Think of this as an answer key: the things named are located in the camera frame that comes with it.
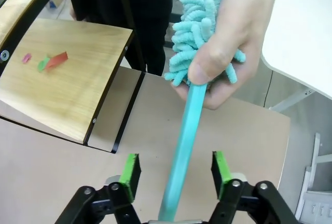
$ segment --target green gripper pad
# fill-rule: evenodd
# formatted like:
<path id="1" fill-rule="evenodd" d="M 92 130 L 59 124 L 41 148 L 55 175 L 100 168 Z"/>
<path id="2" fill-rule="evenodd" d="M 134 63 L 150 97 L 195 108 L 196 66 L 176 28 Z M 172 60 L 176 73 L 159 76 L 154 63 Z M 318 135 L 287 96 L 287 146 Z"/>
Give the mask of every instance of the green gripper pad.
<path id="1" fill-rule="evenodd" d="M 213 152 L 211 171 L 217 191 L 217 197 L 221 200 L 224 192 L 224 185 L 232 180 L 232 175 L 229 171 L 226 159 L 221 151 Z"/>
<path id="2" fill-rule="evenodd" d="M 138 154 L 129 154 L 126 165 L 120 176 L 121 183 L 127 193 L 129 201 L 132 203 L 135 199 L 137 187 L 141 175 L 140 158 Z"/>

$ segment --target red paper piece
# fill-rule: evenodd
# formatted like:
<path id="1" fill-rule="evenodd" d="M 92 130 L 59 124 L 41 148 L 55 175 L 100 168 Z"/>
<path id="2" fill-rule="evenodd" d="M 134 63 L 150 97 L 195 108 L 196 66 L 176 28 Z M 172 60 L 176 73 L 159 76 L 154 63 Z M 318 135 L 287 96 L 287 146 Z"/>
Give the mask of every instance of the red paper piece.
<path id="1" fill-rule="evenodd" d="M 25 63 L 27 63 L 30 59 L 31 59 L 31 54 L 28 53 L 28 54 L 26 54 L 26 55 L 24 56 L 22 62 L 25 64 Z"/>
<path id="2" fill-rule="evenodd" d="M 51 58 L 49 62 L 46 64 L 45 69 L 50 70 L 59 66 L 60 64 L 64 63 L 68 60 L 67 52 L 63 52 L 61 54 L 56 55 L 55 57 Z"/>

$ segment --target beige table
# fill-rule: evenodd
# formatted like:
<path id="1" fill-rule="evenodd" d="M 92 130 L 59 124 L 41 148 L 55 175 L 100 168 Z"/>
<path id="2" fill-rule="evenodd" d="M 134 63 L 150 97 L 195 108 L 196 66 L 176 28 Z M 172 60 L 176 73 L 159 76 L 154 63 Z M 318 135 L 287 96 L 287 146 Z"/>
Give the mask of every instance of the beige table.
<path id="1" fill-rule="evenodd" d="M 119 69 L 90 145 L 112 148 L 117 134 L 112 130 L 122 120 L 138 75 Z M 116 155 L 0 120 L 0 223 L 54 223 L 78 187 L 101 188 L 106 178 L 121 173 L 130 152 L 140 153 L 142 167 L 134 207 L 142 222 L 156 219 L 183 109 L 168 82 L 146 75 Z M 21 120 L 36 124 L 28 117 Z M 222 150 L 231 170 L 244 173 L 251 184 L 270 180 L 277 186 L 288 133 L 287 117 L 239 100 L 204 110 L 176 219 L 210 217 L 217 202 L 210 172 L 213 150 Z M 234 223 L 253 222 L 238 213 Z"/>

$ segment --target bolt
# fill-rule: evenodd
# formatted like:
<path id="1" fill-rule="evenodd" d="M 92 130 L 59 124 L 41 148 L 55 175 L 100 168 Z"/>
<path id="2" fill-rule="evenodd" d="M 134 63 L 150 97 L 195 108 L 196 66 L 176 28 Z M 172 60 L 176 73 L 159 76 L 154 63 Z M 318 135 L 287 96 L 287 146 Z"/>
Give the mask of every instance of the bolt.
<path id="1" fill-rule="evenodd" d="M 0 54 L 0 59 L 4 62 L 7 61 L 9 59 L 9 52 L 7 50 L 2 51 Z"/>
<path id="2" fill-rule="evenodd" d="M 91 189 L 86 189 L 86 190 L 84 191 L 84 194 L 91 194 L 91 192 L 92 192 Z"/>
<path id="3" fill-rule="evenodd" d="M 111 190 L 118 190 L 120 187 L 119 187 L 119 185 L 118 184 L 113 184 L 112 186 L 111 186 Z"/>
<path id="4" fill-rule="evenodd" d="M 234 187 L 238 187 L 238 186 L 240 186 L 241 184 L 240 184 L 239 181 L 234 181 L 234 182 L 232 183 L 232 185 L 233 185 Z"/>
<path id="5" fill-rule="evenodd" d="M 268 188 L 268 186 L 267 186 L 266 184 L 261 184 L 261 185 L 260 185 L 260 188 L 263 189 L 263 190 L 265 190 L 265 189 Z"/>

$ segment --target white cabinet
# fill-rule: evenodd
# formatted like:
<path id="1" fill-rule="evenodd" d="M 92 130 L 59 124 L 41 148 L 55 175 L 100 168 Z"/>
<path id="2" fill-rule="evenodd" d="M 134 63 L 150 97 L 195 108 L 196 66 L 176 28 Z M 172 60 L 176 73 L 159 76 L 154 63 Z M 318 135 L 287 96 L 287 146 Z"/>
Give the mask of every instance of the white cabinet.
<path id="1" fill-rule="evenodd" d="M 307 191 L 300 221 L 305 224 L 332 224 L 332 194 Z"/>
<path id="2" fill-rule="evenodd" d="M 321 203 L 315 224 L 332 223 L 332 205 Z"/>
<path id="3" fill-rule="evenodd" d="M 319 203 L 306 200 L 303 206 L 300 221 L 307 224 L 314 224 L 318 215 L 319 206 Z"/>

